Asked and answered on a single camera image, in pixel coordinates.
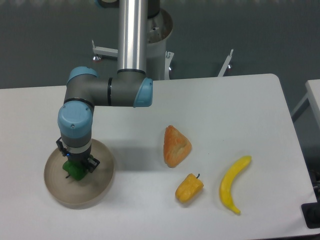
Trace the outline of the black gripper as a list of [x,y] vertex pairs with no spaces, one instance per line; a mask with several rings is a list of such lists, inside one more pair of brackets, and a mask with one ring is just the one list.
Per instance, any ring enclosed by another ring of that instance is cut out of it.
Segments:
[[100,164],[98,159],[90,156],[92,149],[91,142],[81,147],[71,147],[66,145],[60,137],[56,141],[56,145],[63,157],[67,157],[71,161],[82,161],[83,167],[89,173],[93,173]]

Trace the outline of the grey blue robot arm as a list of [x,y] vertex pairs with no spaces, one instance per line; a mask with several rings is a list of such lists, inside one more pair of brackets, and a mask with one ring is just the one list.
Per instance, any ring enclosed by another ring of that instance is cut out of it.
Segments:
[[149,107],[153,100],[153,81],[147,78],[147,21],[160,12],[160,1],[120,0],[118,7],[116,77],[99,78],[91,68],[74,68],[57,116],[58,150],[84,173],[100,163],[91,155],[95,107]]

